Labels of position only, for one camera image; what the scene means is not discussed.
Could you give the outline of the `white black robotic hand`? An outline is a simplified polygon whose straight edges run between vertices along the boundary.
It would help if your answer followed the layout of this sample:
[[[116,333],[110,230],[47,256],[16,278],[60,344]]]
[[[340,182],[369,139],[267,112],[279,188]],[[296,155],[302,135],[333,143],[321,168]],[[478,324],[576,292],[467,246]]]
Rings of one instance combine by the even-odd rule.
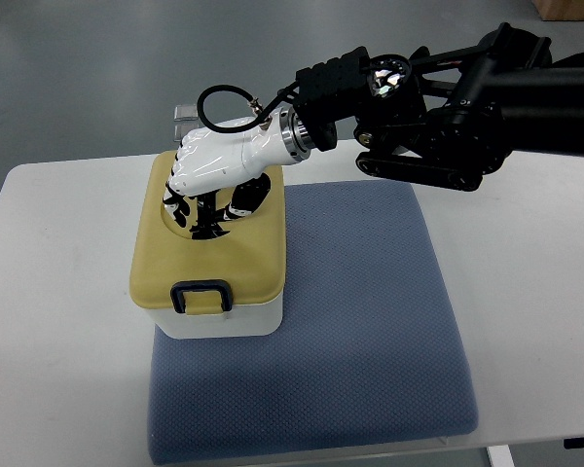
[[[291,107],[275,109],[264,126],[241,131],[247,122],[229,121],[231,133],[194,129],[182,139],[163,197],[164,210],[179,227],[187,226],[189,198],[225,188],[234,192],[224,208],[216,208],[219,223],[253,214],[271,189],[266,168],[302,162],[315,147]]]

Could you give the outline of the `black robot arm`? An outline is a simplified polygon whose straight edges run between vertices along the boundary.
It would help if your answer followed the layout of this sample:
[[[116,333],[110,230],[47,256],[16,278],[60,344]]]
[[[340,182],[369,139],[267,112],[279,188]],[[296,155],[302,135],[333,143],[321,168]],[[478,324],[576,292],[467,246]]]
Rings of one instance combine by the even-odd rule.
[[[283,97],[321,150],[355,118],[364,173],[471,192],[515,151],[584,157],[584,53],[503,23],[475,46],[369,56],[364,48],[299,70]]]

